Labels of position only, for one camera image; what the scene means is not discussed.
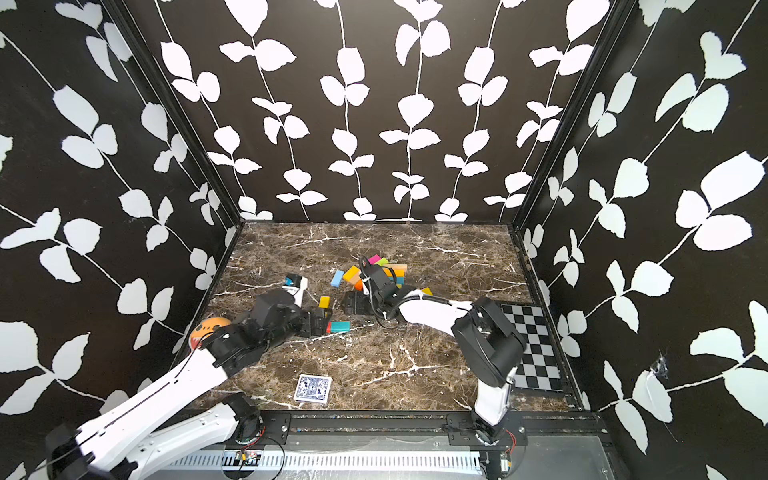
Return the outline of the teal block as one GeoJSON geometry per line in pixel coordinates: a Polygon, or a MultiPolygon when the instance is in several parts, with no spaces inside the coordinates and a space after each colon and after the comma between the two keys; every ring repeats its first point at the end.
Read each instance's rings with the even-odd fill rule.
{"type": "Polygon", "coordinates": [[[349,321],[333,321],[330,323],[331,333],[346,333],[351,330],[351,323],[349,321]]]}

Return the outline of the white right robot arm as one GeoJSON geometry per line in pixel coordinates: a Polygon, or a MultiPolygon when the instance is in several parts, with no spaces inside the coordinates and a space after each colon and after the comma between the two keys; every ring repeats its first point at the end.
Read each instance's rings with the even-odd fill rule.
{"type": "Polygon", "coordinates": [[[358,270],[368,310],[381,324],[423,325],[454,338],[478,379],[475,423],[486,429],[501,426],[509,413],[514,375],[528,341],[499,304],[487,297],[473,302],[448,300],[400,286],[393,268],[365,257],[358,261],[358,270]]]}

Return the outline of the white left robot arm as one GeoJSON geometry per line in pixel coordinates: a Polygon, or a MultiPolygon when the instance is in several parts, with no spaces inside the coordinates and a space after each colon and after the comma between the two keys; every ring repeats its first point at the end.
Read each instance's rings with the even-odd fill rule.
{"type": "Polygon", "coordinates": [[[250,310],[205,336],[185,360],[133,397],[76,429],[61,425],[51,431],[46,436],[47,477],[80,479],[117,467],[191,401],[308,326],[305,290],[305,285],[282,286],[257,296],[250,310]]]}

